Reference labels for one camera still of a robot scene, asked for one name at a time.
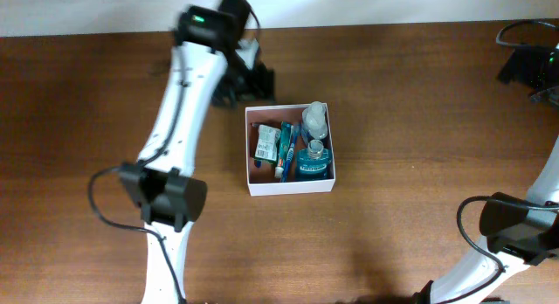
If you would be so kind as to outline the white green soap packet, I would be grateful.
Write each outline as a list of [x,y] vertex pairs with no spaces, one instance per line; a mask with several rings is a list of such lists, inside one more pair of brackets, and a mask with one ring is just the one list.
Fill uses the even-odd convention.
[[269,163],[278,161],[278,143],[281,130],[267,125],[258,126],[258,140],[255,150],[257,160]]

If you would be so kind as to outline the white pink open box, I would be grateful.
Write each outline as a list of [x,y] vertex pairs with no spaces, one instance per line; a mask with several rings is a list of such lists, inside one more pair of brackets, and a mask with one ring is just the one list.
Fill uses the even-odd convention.
[[310,104],[256,106],[245,109],[245,170],[246,182],[250,195],[274,196],[304,193],[330,192],[336,181],[335,152],[331,138],[328,105],[323,103],[325,120],[328,126],[328,136],[325,147],[331,151],[331,163],[328,165],[327,178],[316,181],[298,182],[295,178],[296,155],[290,166],[286,182],[275,179],[274,166],[269,162],[262,162],[259,167],[255,164],[254,153],[257,146],[258,130],[255,124],[263,123],[271,127],[279,127],[282,121],[292,124],[302,123],[302,113]]

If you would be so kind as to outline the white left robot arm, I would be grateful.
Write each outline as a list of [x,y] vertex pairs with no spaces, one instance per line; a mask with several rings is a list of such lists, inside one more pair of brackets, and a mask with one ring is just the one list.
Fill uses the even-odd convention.
[[259,58],[259,40],[245,37],[254,15],[247,0],[221,0],[215,9],[191,5],[181,13],[153,129],[137,160],[118,168],[147,236],[144,303],[186,301],[188,238],[207,195],[206,182],[193,173],[209,106],[274,98],[274,72]]

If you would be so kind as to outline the blue mouthwash bottle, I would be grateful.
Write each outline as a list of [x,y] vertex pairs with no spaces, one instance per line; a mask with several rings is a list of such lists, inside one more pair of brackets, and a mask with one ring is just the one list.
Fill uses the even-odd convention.
[[312,140],[296,156],[295,179],[298,182],[328,179],[332,154],[320,140]]

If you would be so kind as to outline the blue white toothbrush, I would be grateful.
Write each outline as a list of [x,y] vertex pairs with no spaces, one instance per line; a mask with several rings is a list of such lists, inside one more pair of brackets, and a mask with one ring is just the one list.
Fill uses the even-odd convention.
[[296,145],[299,133],[300,133],[300,124],[296,123],[295,125],[292,126],[291,140],[290,140],[290,144],[289,144],[289,149],[288,149],[287,154],[286,154],[286,164],[285,164],[285,168],[284,168],[284,171],[283,171],[281,179],[280,179],[280,181],[282,183],[285,183],[287,181],[287,176],[288,176],[288,173],[289,173],[291,162],[293,160],[294,149],[295,149],[295,145]]

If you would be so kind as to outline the clear sanitizer bottle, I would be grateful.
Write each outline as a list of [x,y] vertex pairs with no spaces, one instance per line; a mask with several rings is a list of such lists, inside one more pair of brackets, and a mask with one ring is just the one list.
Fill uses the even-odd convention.
[[302,112],[301,135],[306,144],[312,140],[322,141],[328,136],[326,107],[322,102],[315,101]]

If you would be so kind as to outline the green toothpaste tube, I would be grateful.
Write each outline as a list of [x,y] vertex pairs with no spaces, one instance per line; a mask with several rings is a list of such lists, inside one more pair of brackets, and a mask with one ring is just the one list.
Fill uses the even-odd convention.
[[274,171],[274,177],[281,179],[286,167],[287,152],[289,150],[289,145],[292,136],[293,125],[288,122],[281,123],[281,135],[279,139],[278,146],[278,162]]

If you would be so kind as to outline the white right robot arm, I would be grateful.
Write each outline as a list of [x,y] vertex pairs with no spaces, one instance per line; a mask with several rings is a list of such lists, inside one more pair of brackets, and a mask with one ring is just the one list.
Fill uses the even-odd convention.
[[[473,241],[462,222],[467,205],[483,202],[480,239]],[[491,293],[506,280],[546,259],[558,259],[558,146],[524,199],[502,192],[469,197],[456,222],[468,253],[452,270],[413,294],[413,303],[499,303]]]

